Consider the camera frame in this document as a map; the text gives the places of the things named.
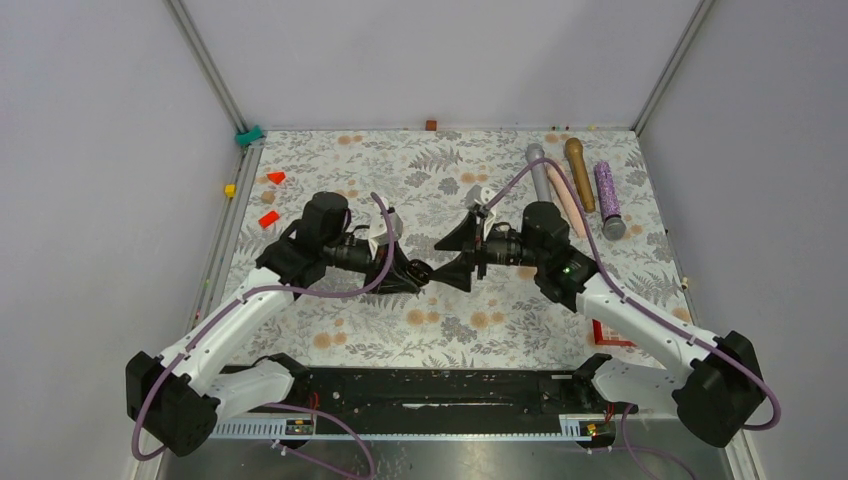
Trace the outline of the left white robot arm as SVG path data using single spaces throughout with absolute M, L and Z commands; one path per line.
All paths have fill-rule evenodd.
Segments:
M 139 352 L 125 368 L 127 414 L 134 422 L 133 456 L 164 450 L 185 456 L 222 422 L 269 403 L 296 411 L 310 385 L 282 355 L 225 374 L 237 348 L 270 317 L 302 297 L 344 299 L 363 294 L 417 293 L 432 272 L 411 260 L 399 240 L 403 223 L 374 195 L 366 238 L 350 227 L 347 199 L 318 192 L 280 238 L 257 257 L 245 280 L 194 329 L 157 355 Z

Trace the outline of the black earbud charging case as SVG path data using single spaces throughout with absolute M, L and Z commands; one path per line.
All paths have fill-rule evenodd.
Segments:
M 418 286 L 423 286 L 430 281 L 433 268 L 423 260 L 413 259 L 409 261 L 406 272 Z

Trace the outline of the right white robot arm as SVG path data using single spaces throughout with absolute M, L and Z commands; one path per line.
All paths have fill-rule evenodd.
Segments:
M 520 229 L 490 222 L 480 205 L 439 240 L 455 258 L 431 280 L 468 292 L 490 265 L 528 266 L 544 297 L 598 320 L 659 362 L 650 368 L 597 354 L 577 371 L 575 402 L 597 412 L 609 402 L 630 403 L 677 416 L 698 439 L 723 448 L 766 400 L 752 342 L 731 331 L 714 334 L 681 321 L 626 289 L 570 242 L 570 228 L 550 202 L 524 208 Z

